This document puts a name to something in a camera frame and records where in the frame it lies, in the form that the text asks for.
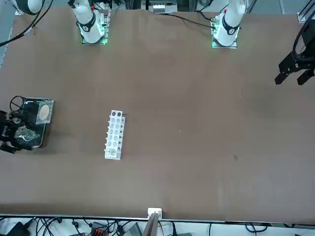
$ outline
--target wire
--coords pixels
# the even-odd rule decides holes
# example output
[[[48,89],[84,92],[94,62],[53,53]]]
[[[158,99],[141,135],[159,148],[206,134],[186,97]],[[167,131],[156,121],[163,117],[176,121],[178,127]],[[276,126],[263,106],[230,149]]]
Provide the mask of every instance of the wire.
[[[208,7],[208,6],[210,6],[213,1],[214,1],[214,0],[210,0],[210,2],[209,2],[207,5],[205,5],[205,6],[204,6],[201,10],[199,10],[199,11],[201,12],[203,9],[205,9],[205,8]]]
[[[312,58],[302,58],[300,55],[298,55],[296,53],[296,46],[297,46],[297,43],[300,40],[302,32],[305,30],[305,28],[307,27],[309,21],[313,18],[314,15],[315,15],[315,11],[313,11],[312,14],[305,21],[304,25],[301,27],[301,29],[300,29],[299,33],[297,34],[297,36],[295,38],[295,41],[293,43],[292,55],[293,55],[294,59],[296,59],[297,61],[310,61],[310,62],[314,61],[314,60],[312,60]]]
[[[130,222],[132,222],[131,220],[129,220],[129,221],[127,221],[126,223],[124,223],[123,225],[119,225],[118,224],[118,222],[117,222],[117,229],[116,229],[116,232],[112,235],[112,236],[114,236],[114,235],[118,235],[118,236],[121,236],[121,234],[120,234],[120,232],[119,232],[119,228],[120,229],[124,229],[124,226],[126,225],[126,224],[128,224],[128,223],[130,223]]]
[[[250,230],[248,228],[248,225],[252,226],[253,230]],[[253,233],[253,234],[255,234],[255,236],[257,236],[257,233],[265,232],[267,230],[268,226],[265,226],[265,228],[263,230],[256,230],[253,223],[245,223],[245,228],[247,229],[248,232]]]
[[[53,2],[54,2],[54,0],[51,0],[51,1],[50,1],[50,4],[49,4],[48,8],[47,8],[46,11],[42,14],[42,16],[35,22],[35,24],[34,24],[33,27],[35,27],[35,26],[38,24],[38,22],[39,22],[41,19],[43,19],[43,17],[47,14],[47,12],[49,11],[49,9],[51,8]]]
[[[222,8],[222,9],[219,11],[219,13],[221,13],[227,6],[228,6],[228,4],[227,4],[224,8]]]
[[[176,227],[175,227],[175,224],[174,224],[173,221],[172,221],[172,225],[173,225],[173,234],[172,234],[172,236],[178,236],[177,232],[176,232]]]
[[[168,13],[162,13],[161,15],[174,16],[174,17],[177,17],[177,18],[182,19],[182,20],[184,20],[184,21],[188,21],[188,22],[194,23],[194,24],[199,25],[199,26],[208,27],[208,28],[211,28],[211,29],[214,29],[214,30],[216,29],[214,26],[204,25],[204,24],[202,24],[202,23],[199,23],[199,22],[196,22],[196,21],[192,21],[192,20],[186,19],[186,18],[181,17],[181,16],[177,16],[177,15],[173,15],[173,14],[168,14]]]
[[[39,221],[41,220],[41,218],[38,219],[38,222],[36,224],[36,236],[38,236],[38,233],[41,231],[41,229],[45,226],[44,224],[38,229],[38,224],[39,224]]]
[[[7,40],[7,41],[5,41],[5,42],[1,42],[1,43],[0,43],[0,47],[4,46],[4,45],[6,45],[6,44],[8,44],[8,43],[10,43],[10,42],[12,42],[12,41],[15,41],[15,40],[17,40],[17,39],[19,39],[19,38],[22,38],[23,36],[26,35],[27,32],[29,32],[29,30],[31,30],[32,28],[35,28],[35,27],[36,27],[36,25],[38,24],[38,22],[47,14],[47,12],[48,12],[49,9],[51,8],[51,6],[52,6],[54,0],[51,0],[51,2],[50,2],[50,4],[49,4],[48,8],[46,9],[46,11],[45,11],[45,12],[43,13],[43,15],[38,19],[39,15],[40,15],[40,13],[41,13],[41,11],[42,11],[42,9],[43,9],[43,6],[44,6],[44,4],[45,4],[45,1],[46,1],[46,0],[43,0],[43,1],[42,1],[42,6],[41,6],[41,8],[40,8],[38,14],[35,16],[35,18],[34,18],[34,19],[32,20],[32,22],[30,23],[30,25],[29,25],[28,27],[26,27],[26,29],[23,30],[21,33],[19,33],[19,34],[16,35],[15,37],[13,37],[12,39],[9,39],[9,40]]]
[[[84,218],[83,218],[83,220],[84,220],[84,222],[85,222],[90,228],[92,228],[92,225],[93,225],[92,223],[88,223],[87,220],[84,219]]]
[[[162,235],[164,236],[164,231],[163,231],[163,227],[162,227],[162,225],[161,225],[161,222],[158,222],[158,224],[160,225],[161,231],[162,231]]]
[[[12,39],[9,39],[9,40],[7,40],[7,41],[5,41],[5,42],[1,42],[1,43],[0,43],[0,47],[4,46],[4,45],[6,45],[6,44],[8,44],[8,43],[10,43],[10,42],[12,42],[12,41],[14,41],[14,40],[17,40],[17,39],[19,39],[19,38],[22,38],[22,37],[25,35],[25,33],[26,33],[30,28],[32,28],[32,26],[35,24],[37,18],[39,17],[39,15],[40,15],[40,13],[41,13],[41,11],[42,11],[42,9],[43,9],[44,3],[45,3],[45,0],[42,1],[42,6],[41,6],[41,8],[40,8],[38,14],[34,17],[34,19],[32,20],[32,22],[30,23],[30,25],[27,26],[25,30],[23,30],[21,33],[19,33],[18,35],[16,35],[16,36],[13,37]]]
[[[209,236],[210,236],[210,233],[211,233],[211,226],[212,226],[212,223],[210,223],[210,225],[209,225]]]
[[[46,232],[48,231],[50,236],[54,236],[54,234],[50,231],[49,226],[54,222],[55,219],[53,219],[52,221],[50,221],[49,224],[47,224],[47,221],[45,219],[43,219],[43,221],[45,222],[44,225],[46,225],[46,228],[43,232],[43,236],[45,236]]]
[[[101,7],[97,2],[93,1],[93,4],[96,4],[100,8],[100,10],[104,10],[103,7]]]

